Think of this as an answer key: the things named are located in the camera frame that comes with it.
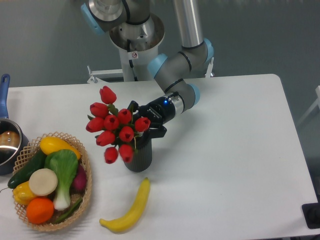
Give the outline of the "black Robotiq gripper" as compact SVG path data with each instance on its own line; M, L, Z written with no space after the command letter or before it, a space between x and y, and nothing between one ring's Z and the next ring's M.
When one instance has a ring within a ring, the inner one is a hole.
M150 127L141 132L137 137L137 145L146 145L151 139L163 138L167 129L163 126L172 120L176 115L174 104L166 96L161 96L147 105L141 105L132 100L127 108L131 113L130 124L134 124L139 117L145 117L150 120Z

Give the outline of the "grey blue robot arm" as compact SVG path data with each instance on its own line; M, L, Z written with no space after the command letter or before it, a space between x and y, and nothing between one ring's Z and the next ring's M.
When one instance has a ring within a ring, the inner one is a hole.
M144 106L133 104L134 118L147 117L150 129L143 143L165 135L164 124L192 108L200 99L196 86L184 76L214 55L211 42L204 38L196 0L172 2L181 50L173 56L158 53L165 30L161 19L150 10L148 0L87 0L81 12L89 27L98 35L109 34L118 49L123 79L155 80L164 96Z

